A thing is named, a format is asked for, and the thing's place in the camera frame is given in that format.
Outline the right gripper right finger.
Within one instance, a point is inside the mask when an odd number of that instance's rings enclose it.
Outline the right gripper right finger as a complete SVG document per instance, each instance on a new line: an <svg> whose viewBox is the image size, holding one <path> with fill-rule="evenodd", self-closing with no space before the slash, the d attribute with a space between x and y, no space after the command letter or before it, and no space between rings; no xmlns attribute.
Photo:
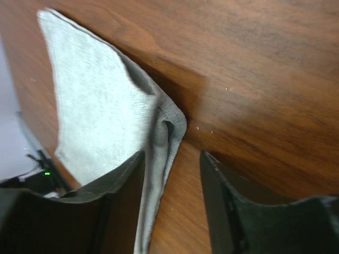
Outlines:
<svg viewBox="0 0 339 254"><path fill-rule="evenodd" d="M338 253L338 196L292 201L200 153L213 253Z"/></svg>

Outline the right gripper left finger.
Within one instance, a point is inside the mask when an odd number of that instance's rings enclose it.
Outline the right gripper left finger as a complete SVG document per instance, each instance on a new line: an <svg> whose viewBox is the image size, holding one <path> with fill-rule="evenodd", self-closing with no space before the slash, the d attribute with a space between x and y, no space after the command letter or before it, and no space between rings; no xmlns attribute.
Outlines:
<svg viewBox="0 0 339 254"><path fill-rule="evenodd" d="M145 153L138 151L118 168L62 197L67 203L99 202L91 253L133 253L144 175Z"/></svg>

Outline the grey cloth napkin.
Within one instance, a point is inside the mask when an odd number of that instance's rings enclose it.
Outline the grey cloth napkin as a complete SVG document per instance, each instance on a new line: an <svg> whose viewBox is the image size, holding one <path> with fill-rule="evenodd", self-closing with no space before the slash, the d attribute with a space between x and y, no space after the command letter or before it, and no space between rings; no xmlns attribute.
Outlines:
<svg viewBox="0 0 339 254"><path fill-rule="evenodd" d="M146 155L134 253L147 253L160 200L187 130L183 112L115 46L47 8L37 12L52 66L56 157L85 186L137 151Z"/></svg>

